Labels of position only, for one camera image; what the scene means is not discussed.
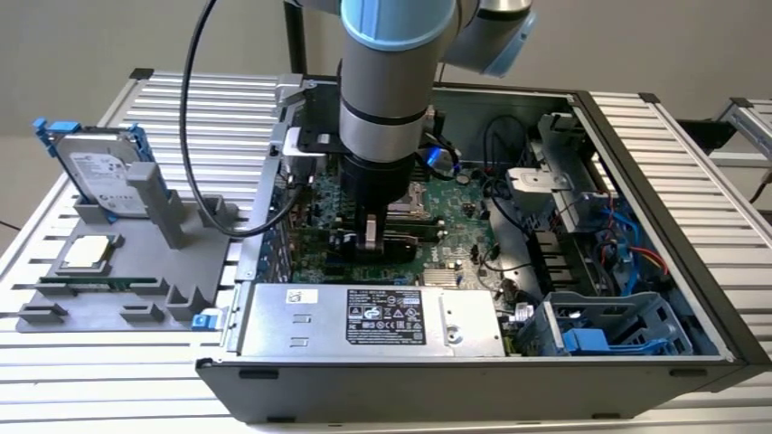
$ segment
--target blue drive bracket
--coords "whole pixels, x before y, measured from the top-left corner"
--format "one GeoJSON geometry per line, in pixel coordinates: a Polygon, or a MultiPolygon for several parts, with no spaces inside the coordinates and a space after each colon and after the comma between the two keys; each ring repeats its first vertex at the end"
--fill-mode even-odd
{"type": "Polygon", "coordinates": [[[572,355],[657,355],[665,351],[667,339],[643,344],[609,345],[599,328],[575,328],[563,333],[565,350],[572,355]]]}
{"type": "MultiPolygon", "coordinates": [[[[145,131],[137,124],[132,124],[128,128],[116,127],[88,127],[80,122],[60,120],[48,124],[45,118],[37,118],[32,123],[33,133],[44,144],[45,152],[59,160],[68,174],[68,178],[80,194],[79,205],[91,206],[104,212],[108,222],[116,221],[121,216],[120,212],[113,212],[105,206],[101,206],[95,199],[93,192],[89,194],[88,185],[84,185],[84,180],[75,175],[73,163],[69,161],[69,152],[89,152],[95,154],[104,154],[117,157],[119,155],[128,156],[128,161],[123,161],[125,165],[132,162],[156,162],[153,152],[147,140],[145,131]],[[115,137],[113,139],[80,141],[76,145],[71,143],[69,139],[83,138],[85,136],[93,137],[115,137]],[[83,143],[93,145],[84,148],[83,143]]],[[[167,198],[171,198],[171,190],[163,179],[159,176],[159,183],[161,191],[167,198]]],[[[143,217],[140,215],[125,215],[128,217],[143,217]]]]}

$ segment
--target wire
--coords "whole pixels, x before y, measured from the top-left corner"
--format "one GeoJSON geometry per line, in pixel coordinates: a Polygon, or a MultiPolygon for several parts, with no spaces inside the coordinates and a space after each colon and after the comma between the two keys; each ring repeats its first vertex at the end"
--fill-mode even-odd
{"type": "Polygon", "coordinates": [[[424,132],[425,136],[432,140],[436,146],[441,147],[448,151],[449,159],[453,163],[453,174],[457,175],[461,170],[461,161],[459,159],[459,151],[456,147],[449,143],[449,141],[443,136],[435,136],[428,131],[424,132]]]}
{"type": "MultiPolygon", "coordinates": [[[[491,136],[491,129],[493,128],[493,125],[496,124],[496,122],[499,122],[503,119],[511,119],[515,121],[515,123],[517,124],[517,126],[523,129],[524,131],[524,140],[527,142],[528,140],[528,131],[525,130],[525,126],[523,125],[523,122],[520,122],[520,119],[515,116],[515,115],[497,115],[493,119],[491,119],[487,123],[485,126],[485,130],[483,131],[483,167],[485,169],[485,171],[488,172],[491,167],[487,164],[487,148],[488,148],[488,137],[491,136]]],[[[503,138],[500,137],[500,135],[496,135],[496,139],[504,143],[503,138]]],[[[491,165],[496,166],[496,158],[493,157],[495,155],[495,148],[491,148],[491,165]]]]}
{"type": "Polygon", "coordinates": [[[485,188],[488,186],[493,187],[493,188],[491,188],[491,201],[493,202],[493,206],[499,210],[501,217],[504,217],[504,219],[507,219],[507,222],[509,222],[512,224],[512,226],[520,230],[520,232],[524,234],[524,236],[528,237],[528,233],[529,233],[528,228],[504,211],[504,207],[501,206],[501,204],[496,198],[496,184],[495,183],[503,183],[503,182],[504,181],[497,179],[497,178],[488,178],[488,180],[483,184],[483,193],[485,193],[485,188]]]}
{"type": "Polygon", "coordinates": [[[652,265],[657,268],[657,269],[663,269],[663,266],[660,265],[660,263],[656,261],[656,259],[653,258],[653,256],[649,256],[647,253],[640,253],[640,256],[643,256],[643,258],[649,261],[652,263],[652,265]]]}
{"type": "Polygon", "coordinates": [[[668,273],[668,268],[667,268],[667,264],[664,263],[664,259],[660,255],[656,254],[655,251],[649,250],[649,249],[644,249],[643,247],[629,247],[631,250],[636,251],[637,253],[641,253],[644,255],[649,255],[661,265],[663,265],[663,273],[667,274],[668,273]]]}
{"type": "Polygon", "coordinates": [[[623,297],[627,297],[629,295],[632,295],[632,291],[636,288],[636,285],[639,284],[639,262],[636,261],[636,257],[633,255],[632,257],[632,276],[629,276],[629,280],[627,281],[625,284],[625,289],[623,290],[623,297]]]}
{"type": "Polygon", "coordinates": [[[601,212],[604,214],[609,214],[612,215],[612,217],[621,223],[624,223],[627,226],[629,226],[632,228],[632,233],[636,236],[636,241],[635,244],[640,244],[640,228],[639,225],[632,222],[632,220],[629,220],[624,215],[621,215],[619,212],[616,211],[611,211],[611,210],[601,210],[601,212]]]}
{"type": "Polygon", "coordinates": [[[17,225],[11,224],[8,222],[4,222],[1,220],[0,220],[0,225],[5,226],[8,229],[12,229],[16,232],[21,231],[21,228],[17,225]]]}
{"type": "Polygon", "coordinates": [[[485,266],[485,268],[489,269],[491,271],[497,271],[499,273],[505,273],[508,271],[515,271],[516,269],[524,269],[525,267],[531,267],[533,265],[533,264],[531,264],[531,262],[527,262],[525,264],[520,264],[515,267],[509,267],[508,269],[497,269],[497,268],[492,267],[491,264],[487,263],[487,257],[491,254],[491,251],[496,248],[496,246],[499,246],[499,244],[495,244],[495,246],[491,247],[485,251],[483,258],[480,259],[480,266],[485,266]]]}
{"type": "Polygon", "coordinates": [[[447,176],[444,174],[441,174],[435,167],[432,167],[425,161],[424,158],[421,157],[421,154],[419,154],[417,152],[413,154],[415,155],[415,161],[419,164],[419,166],[440,181],[452,181],[453,179],[456,179],[453,176],[447,176]]]}
{"type": "Polygon", "coordinates": [[[445,66],[447,66],[447,65],[448,65],[448,64],[447,64],[445,62],[443,62],[443,66],[441,66],[440,69],[439,69],[439,79],[437,79],[436,82],[440,83],[440,84],[441,84],[441,82],[443,82],[443,76],[445,75],[445,66]]]}
{"type": "MultiPolygon", "coordinates": [[[[611,210],[611,212],[608,213],[608,229],[612,230],[612,226],[613,226],[613,196],[612,196],[612,192],[608,191],[608,209],[611,210]]],[[[605,240],[608,240],[609,238],[612,238],[613,236],[613,230],[611,231],[611,233],[605,234],[605,240]]],[[[605,250],[603,250],[601,253],[601,265],[605,265],[605,250]]]]}
{"type": "Polygon", "coordinates": [[[204,9],[201,10],[201,15],[197,18],[196,28],[193,30],[193,37],[191,38],[191,44],[188,47],[188,54],[184,60],[184,72],[183,72],[183,86],[180,89],[180,153],[183,154],[183,167],[184,167],[184,174],[191,184],[191,192],[193,193],[193,197],[196,199],[197,206],[201,210],[201,214],[209,221],[211,225],[220,231],[224,235],[232,238],[248,238],[253,237],[255,235],[260,235],[265,231],[271,229],[271,227],[281,221],[281,219],[289,214],[292,208],[295,207],[297,200],[300,199],[301,188],[297,188],[296,193],[292,195],[284,207],[279,210],[279,212],[273,215],[273,217],[259,227],[252,228],[245,231],[235,230],[227,228],[221,225],[217,221],[215,216],[211,213],[211,210],[204,203],[204,197],[201,192],[197,188],[196,178],[193,176],[193,167],[191,163],[191,154],[188,149],[188,93],[191,89],[191,76],[193,75],[193,63],[196,62],[196,52],[197,52],[197,44],[201,39],[201,33],[204,32],[204,26],[207,25],[207,20],[209,19],[209,15],[212,12],[212,8],[217,4],[217,0],[208,0],[207,4],[204,5],[204,9]]]}
{"type": "Polygon", "coordinates": [[[601,252],[605,252],[605,249],[603,247],[612,246],[612,245],[613,246],[616,245],[616,241],[604,241],[604,242],[600,242],[599,244],[596,244],[595,248],[592,249],[592,263],[595,264],[595,267],[597,268],[597,272],[599,272],[601,280],[605,282],[605,287],[608,288],[608,290],[612,292],[612,295],[613,295],[613,289],[615,289],[613,278],[612,278],[612,275],[608,274],[608,270],[605,269],[605,266],[603,265],[603,263],[600,261],[601,252]]]}
{"type": "Polygon", "coordinates": [[[581,195],[579,196],[579,199],[573,200],[571,203],[568,203],[563,209],[552,216],[552,220],[551,220],[551,231],[555,230],[555,225],[557,223],[557,219],[560,218],[560,215],[567,212],[572,206],[575,206],[577,203],[580,203],[581,201],[587,200],[587,196],[581,195]]]}
{"type": "Polygon", "coordinates": [[[753,203],[759,200],[759,198],[761,197],[761,193],[764,192],[764,189],[767,188],[767,184],[759,184],[759,188],[756,188],[756,191],[753,193],[753,196],[751,196],[751,199],[748,200],[749,203],[753,203]]]}
{"type": "Polygon", "coordinates": [[[607,241],[609,238],[612,238],[615,236],[613,233],[613,229],[612,228],[600,228],[596,231],[592,232],[593,235],[597,235],[599,233],[607,232],[605,237],[604,237],[604,241],[607,241]]]}

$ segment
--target warning label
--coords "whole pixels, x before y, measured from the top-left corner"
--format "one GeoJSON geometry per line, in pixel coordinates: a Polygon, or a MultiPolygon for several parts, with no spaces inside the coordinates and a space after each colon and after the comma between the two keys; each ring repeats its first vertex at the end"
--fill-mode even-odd
{"type": "Polygon", "coordinates": [[[349,289],[347,340],[355,345],[425,345],[421,291],[349,289]]]}

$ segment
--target metal bracket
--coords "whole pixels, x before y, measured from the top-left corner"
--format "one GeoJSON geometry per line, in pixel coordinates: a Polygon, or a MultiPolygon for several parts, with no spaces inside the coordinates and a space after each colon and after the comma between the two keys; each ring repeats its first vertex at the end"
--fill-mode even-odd
{"type": "Polygon", "coordinates": [[[527,167],[515,167],[507,173],[512,180],[512,188],[520,192],[553,193],[573,189],[571,179],[565,174],[527,167]]]}
{"type": "Polygon", "coordinates": [[[340,136],[332,133],[301,128],[297,137],[297,150],[305,154],[351,154],[340,141],[340,136]]]}
{"type": "Polygon", "coordinates": [[[728,122],[767,159],[772,159],[772,127],[760,118],[753,105],[747,107],[733,99],[719,115],[719,120],[728,122]]]}
{"type": "Polygon", "coordinates": [[[273,96],[276,97],[276,108],[281,109],[296,102],[300,102],[303,96],[303,76],[300,74],[285,74],[279,76],[273,96]]]}

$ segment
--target green circuit board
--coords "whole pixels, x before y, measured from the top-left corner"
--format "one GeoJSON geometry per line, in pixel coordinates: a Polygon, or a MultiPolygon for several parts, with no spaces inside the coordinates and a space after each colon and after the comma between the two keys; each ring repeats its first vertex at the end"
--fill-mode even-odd
{"type": "Polygon", "coordinates": [[[488,220],[480,218],[480,184],[472,181],[468,185],[461,185],[455,181],[432,179],[413,181],[411,191],[420,194],[427,218],[441,218],[444,221],[444,236],[439,242],[421,242],[411,263],[335,267],[336,272],[332,275],[327,260],[327,255],[332,254],[328,250],[329,230],[335,227],[336,217],[352,214],[352,207],[340,190],[336,176],[319,176],[309,206],[311,212],[313,205],[319,205],[317,215],[303,219],[292,232],[293,282],[420,285],[431,284],[431,281],[423,281],[425,270],[444,269],[451,271],[445,271],[443,275],[447,277],[453,273],[460,289],[480,289],[484,286],[495,288],[499,285],[499,273],[484,271],[487,275],[479,276],[479,265],[473,264],[471,255],[472,246],[477,246],[483,255],[495,242],[488,220]],[[475,206],[473,212],[468,210],[471,204],[475,206]]]}

